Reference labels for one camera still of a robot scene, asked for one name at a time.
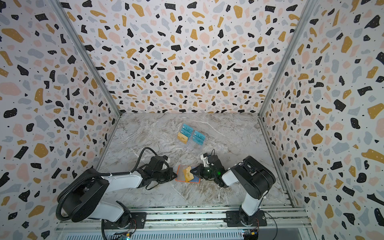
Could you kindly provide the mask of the gold VIP card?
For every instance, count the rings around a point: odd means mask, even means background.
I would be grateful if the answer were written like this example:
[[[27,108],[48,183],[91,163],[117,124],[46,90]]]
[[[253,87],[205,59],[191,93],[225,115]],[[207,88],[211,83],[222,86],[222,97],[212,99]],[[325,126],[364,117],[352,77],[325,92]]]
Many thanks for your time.
[[[188,183],[190,181],[192,181],[195,177],[193,174],[190,173],[190,170],[191,170],[191,166],[188,166],[186,167],[184,170],[183,170],[183,174],[184,174],[184,177],[185,177],[185,182]]]
[[[183,143],[183,144],[187,144],[188,143],[188,140],[189,138],[187,136],[185,136],[184,134],[182,134],[181,132],[178,133],[177,135],[177,139]]]

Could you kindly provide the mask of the orange card wallet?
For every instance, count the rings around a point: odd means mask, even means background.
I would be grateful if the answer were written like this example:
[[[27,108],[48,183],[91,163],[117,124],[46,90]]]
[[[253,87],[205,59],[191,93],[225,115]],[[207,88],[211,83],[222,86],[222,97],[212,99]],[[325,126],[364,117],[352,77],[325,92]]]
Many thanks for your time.
[[[177,170],[177,182],[199,184],[200,179],[191,173],[195,166],[179,165]]]

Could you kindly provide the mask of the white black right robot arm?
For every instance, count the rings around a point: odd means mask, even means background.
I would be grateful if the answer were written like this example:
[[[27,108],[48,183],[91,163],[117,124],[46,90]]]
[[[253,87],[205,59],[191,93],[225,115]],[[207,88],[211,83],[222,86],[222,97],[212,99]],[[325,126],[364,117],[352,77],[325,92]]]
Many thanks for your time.
[[[213,153],[202,155],[203,163],[190,170],[199,179],[213,181],[221,188],[236,183],[246,191],[239,208],[241,221],[249,224],[260,210],[262,200],[276,182],[274,174],[251,156],[247,156],[233,167],[224,168],[219,157]]]

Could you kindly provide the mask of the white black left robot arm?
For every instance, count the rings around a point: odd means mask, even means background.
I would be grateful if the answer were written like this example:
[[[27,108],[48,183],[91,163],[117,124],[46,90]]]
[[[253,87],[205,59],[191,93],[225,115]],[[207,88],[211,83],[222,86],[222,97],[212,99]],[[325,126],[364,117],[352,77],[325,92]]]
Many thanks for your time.
[[[177,178],[169,166],[167,156],[155,155],[148,164],[132,172],[100,173],[94,168],[86,170],[57,198],[56,217],[60,221],[81,222],[85,219],[118,222],[129,218],[130,210],[121,202],[103,202],[106,193],[122,189],[139,189],[156,182],[168,183]]]

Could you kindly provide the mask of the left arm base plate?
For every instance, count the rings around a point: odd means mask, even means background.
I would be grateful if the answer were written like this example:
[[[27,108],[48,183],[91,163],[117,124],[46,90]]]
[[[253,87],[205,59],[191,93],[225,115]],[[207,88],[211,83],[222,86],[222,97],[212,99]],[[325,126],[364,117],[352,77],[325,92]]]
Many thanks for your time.
[[[103,220],[102,225],[105,230],[138,230],[143,229],[146,223],[146,212],[124,213],[116,222]]]

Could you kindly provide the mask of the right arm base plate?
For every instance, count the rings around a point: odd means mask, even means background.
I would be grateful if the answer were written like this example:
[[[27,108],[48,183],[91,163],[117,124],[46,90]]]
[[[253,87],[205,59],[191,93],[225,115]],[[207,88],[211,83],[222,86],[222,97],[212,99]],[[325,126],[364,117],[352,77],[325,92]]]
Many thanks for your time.
[[[228,227],[252,227],[255,228],[267,226],[265,212],[258,210],[252,216],[248,216],[244,211],[227,211],[224,222]]]

